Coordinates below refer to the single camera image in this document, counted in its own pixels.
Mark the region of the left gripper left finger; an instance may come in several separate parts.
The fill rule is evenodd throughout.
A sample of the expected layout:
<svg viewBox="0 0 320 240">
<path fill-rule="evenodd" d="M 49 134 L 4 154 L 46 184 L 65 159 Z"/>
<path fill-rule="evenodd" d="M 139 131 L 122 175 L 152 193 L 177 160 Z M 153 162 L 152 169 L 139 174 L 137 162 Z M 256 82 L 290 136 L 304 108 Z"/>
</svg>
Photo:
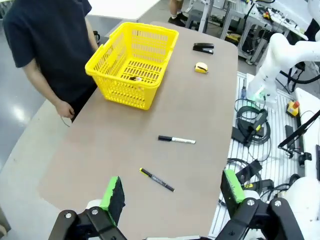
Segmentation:
<svg viewBox="0 0 320 240">
<path fill-rule="evenodd" d="M 50 240 L 125 240 L 118 222 L 125 207 L 125 194 L 119 176 L 113 176 L 101 202 L 81 213 L 63 210 L 57 216 Z"/>
</svg>

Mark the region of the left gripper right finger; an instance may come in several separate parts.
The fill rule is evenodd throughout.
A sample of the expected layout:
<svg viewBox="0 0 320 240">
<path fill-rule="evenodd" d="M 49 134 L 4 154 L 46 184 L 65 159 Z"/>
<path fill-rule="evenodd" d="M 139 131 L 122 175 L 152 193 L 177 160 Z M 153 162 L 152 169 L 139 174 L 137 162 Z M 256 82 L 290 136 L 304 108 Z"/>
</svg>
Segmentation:
<svg viewBox="0 0 320 240">
<path fill-rule="evenodd" d="M 249 229 L 260 230 L 267 240 L 304 239 L 286 199 L 274 198 L 265 203 L 261 199 L 245 197 L 231 169 L 222 172 L 220 189 L 230 220 L 217 235 L 217 240 L 242 240 Z"/>
</svg>

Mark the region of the person's right hand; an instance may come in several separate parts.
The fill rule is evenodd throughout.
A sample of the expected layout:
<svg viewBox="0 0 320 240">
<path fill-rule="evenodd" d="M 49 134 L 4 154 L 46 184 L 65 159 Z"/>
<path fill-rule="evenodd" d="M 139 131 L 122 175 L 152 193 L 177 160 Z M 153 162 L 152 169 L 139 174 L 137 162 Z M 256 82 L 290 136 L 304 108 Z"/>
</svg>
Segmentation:
<svg viewBox="0 0 320 240">
<path fill-rule="evenodd" d="M 54 103 L 54 106 L 56 108 L 57 113 L 64 118 L 69 118 L 72 119 L 74 117 L 74 109 L 72 108 L 72 106 L 62 100 L 57 101 L 56 103 Z"/>
</svg>

